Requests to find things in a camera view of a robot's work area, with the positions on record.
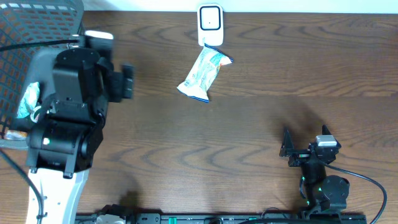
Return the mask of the yellow white snack bag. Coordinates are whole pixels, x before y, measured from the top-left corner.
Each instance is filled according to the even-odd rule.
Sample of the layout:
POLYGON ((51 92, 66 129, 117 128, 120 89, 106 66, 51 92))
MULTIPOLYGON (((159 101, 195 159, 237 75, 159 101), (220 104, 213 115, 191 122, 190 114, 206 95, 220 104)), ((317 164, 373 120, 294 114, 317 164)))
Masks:
POLYGON ((207 91, 223 65, 233 63, 233 58, 208 44, 203 46, 187 77, 177 90, 189 98, 209 102, 207 91))

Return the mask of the green white snack packet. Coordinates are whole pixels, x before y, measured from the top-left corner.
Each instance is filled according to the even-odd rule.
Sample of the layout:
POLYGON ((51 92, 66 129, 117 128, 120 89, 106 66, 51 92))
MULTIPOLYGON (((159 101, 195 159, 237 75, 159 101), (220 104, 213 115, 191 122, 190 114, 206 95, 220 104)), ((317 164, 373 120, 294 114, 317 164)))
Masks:
POLYGON ((39 82, 30 83, 27 86, 20 100, 17 109, 16 118, 23 119, 30 116, 34 112, 36 107, 38 107, 39 105, 39 96, 40 96, 40 83, 39 82))

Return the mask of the clear orange snack packet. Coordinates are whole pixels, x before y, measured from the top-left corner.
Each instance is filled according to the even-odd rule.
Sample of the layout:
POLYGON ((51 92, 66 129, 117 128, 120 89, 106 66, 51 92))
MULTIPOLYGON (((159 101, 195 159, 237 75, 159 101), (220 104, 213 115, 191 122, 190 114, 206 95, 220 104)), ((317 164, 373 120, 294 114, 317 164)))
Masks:
POLYGON ((22 140, 26 140, 27 133, 23 132, 23 131, 8 130, 5 133, 4 138, 7 139, 7 140, 22 141, 22 140))

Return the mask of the dark box round white label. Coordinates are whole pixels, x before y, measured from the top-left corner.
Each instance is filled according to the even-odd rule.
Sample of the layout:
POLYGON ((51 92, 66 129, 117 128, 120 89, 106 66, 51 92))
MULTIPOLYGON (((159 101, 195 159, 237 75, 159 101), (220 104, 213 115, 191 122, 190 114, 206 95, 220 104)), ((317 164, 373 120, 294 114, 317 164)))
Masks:
POLYGON ((38 122, 39 117, 40 117, 40 110, 41 110, 41 106, 39 105, 39 106, 36 106, 36 107, 33 109, 33 111, 31 112, 31 114, 30 114, 30 120, 31 120, 33 123, 37 123, 37 122, 38 122))

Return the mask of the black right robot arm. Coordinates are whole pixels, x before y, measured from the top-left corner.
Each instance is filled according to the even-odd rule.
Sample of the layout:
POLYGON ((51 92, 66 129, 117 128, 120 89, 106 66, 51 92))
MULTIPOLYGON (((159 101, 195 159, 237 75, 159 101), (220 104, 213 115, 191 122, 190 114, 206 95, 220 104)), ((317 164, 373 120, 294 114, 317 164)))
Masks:
POLYGON ((347 206, 349 181, 337 175, 327 175, 325 167, 336 159, 341 144, 323 125, 322 133, 306 149, 294 148, 292 137, 284 129, 280 157, 287 157, 290 167, 300 167, 302 177, 300 194, 307 200, 307 208, 301 212, 304 219, 321 215, 340 216, 347 206))

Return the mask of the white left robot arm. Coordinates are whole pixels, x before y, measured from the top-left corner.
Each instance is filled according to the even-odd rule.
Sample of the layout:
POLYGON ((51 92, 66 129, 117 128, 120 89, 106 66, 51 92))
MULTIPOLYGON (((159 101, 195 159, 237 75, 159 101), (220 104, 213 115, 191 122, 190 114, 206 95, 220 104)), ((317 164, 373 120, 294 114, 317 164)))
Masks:
POLYGON ((134 69, 114 70, 109 53, 46 50, 30 69, 42 85, 38 121, 29 129, 27 223, 73 223, 110 102, 132 97, 134 69))

